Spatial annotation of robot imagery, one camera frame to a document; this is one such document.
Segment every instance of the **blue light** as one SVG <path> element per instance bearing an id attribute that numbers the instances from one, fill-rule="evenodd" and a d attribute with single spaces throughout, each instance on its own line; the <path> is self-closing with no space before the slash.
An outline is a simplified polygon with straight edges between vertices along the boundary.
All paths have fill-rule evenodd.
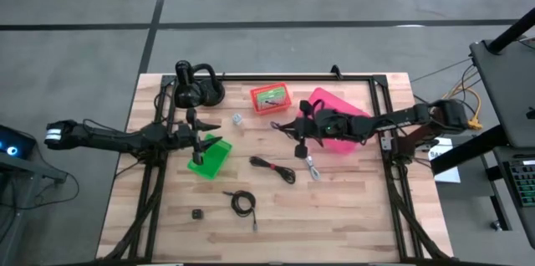
<path id="1" fill-rule="evenodd" d="M 7 153 L 8 153 L 10 156 L 15 156 L 15 155 L 18 153 L 18 149 L 17 149 L 17 147 L 10 146 L 10 147 L 7 149 Z"/>

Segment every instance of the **coiled cable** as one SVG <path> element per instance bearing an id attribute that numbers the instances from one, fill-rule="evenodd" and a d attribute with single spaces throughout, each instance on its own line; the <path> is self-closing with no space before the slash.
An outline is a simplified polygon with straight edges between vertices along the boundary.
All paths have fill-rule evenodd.
<path id="1" fill-rule="evenodd" d="M 290 168 L 274 165 L 268 161 L 264 161 L 262 158 L 258 156 L 251 156 L 249 158 L 249 162 L 251 162 L 251 165 L 253 166 L 271 168 L 272 170 L 275 170 L 283 178 L 285 182 L 289 184 L 295 183 L 295 171 L 293 171 Z"/>
<path id="2" fill-rule="evenodd" d="M 231 200 L 231 208 L 236 212 L 236 214 L 240 217 L 247 217 L 252 213 L 252 230 L 256 232 L 258 230 L 257 225 L 257 215 L 254 212 L 255 206 L 257 205 L 257 199 L 250 193 L 246 191 L 236 191 L 236 192 L 223 192 L 223 194 L 232 196 Z M 240 198 L 246 198 L 250 203 L 251 206 L 244 210 L 242 207 L 240 207 Z"/>

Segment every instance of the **black clamp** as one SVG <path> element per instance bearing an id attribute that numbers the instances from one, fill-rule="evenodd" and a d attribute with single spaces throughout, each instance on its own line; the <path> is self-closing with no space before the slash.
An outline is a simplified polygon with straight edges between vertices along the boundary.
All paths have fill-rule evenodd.
<path id="1" fill-rule="evenodd" d="M 336 64 L 333 65 L 333 67 L 331 68 L 330 73 L 334 74 L 336 76 L 336 79 L 338 79 L 338 80 L 343 80 L 344 79 L 344 76 L 340 72 L 340 68 Z"/>

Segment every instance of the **yellow cable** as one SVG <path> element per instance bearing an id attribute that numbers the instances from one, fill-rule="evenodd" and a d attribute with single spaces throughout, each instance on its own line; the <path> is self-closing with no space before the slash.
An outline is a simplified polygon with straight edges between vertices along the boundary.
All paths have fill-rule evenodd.
<path id="1" fill-rule="evenodd" d="M 475 73 L 472 73 L 470 74 L 468 77 L 465 77 L 464 80 L 460 80 L 459 82 L 457 82 L 452 88 L 450 91 L 448 91 L 447 93 L 445 93 L 443 96 L 442 96 L 442 99 L 450 99 L 451 97 L 453 97 L 454 95 L 457 95 L 459 93 L 461 93 L 463 91 L 462 89 L 462 86 L 463 84 L 465 84 L 471 77 L 475 76 L 477 74 L 477 71 Z M 472 130 L 480 130 L 483 128 L 483 125 L 481 125 L 479 123 L 479 111 L 481 110 L 481 107 L 482 107 L 482 98 L 479 96 L 479 94 L 473 90 L 473 89 L 464 89 L 465 91 L 468 91 L 469 93 L 473 94 L 476 99 L 477 99 L 477 108 L 476 108 L 476 112 L 474 113 L 474 116 L 472 116 L 472 118 L 468 121 L 468 125 L 470 126 L 470 129 Z"/>

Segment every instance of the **green plastic container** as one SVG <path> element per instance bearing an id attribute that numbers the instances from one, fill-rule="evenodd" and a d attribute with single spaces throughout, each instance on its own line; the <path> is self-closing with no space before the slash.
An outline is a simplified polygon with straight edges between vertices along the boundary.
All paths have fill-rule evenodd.
<path id="1" fill-rule="evenodd" d="M 207 134 L 205 140 L 210 140 L 214 137 L 215 136 L 211 134 Z M 202 154 L 203 163 L 201 166 L 197 165 L 195 162 L 193 162 L 193 160 L 190 160 L 190 162 L 187 164 L 187 168 L 194 171 L 199 176 L 213 180 L 216 178 L 219 169 L 221 169 L 227 160 L 231 149 L 231 144 L 224 140 L 220 140 Z"/>

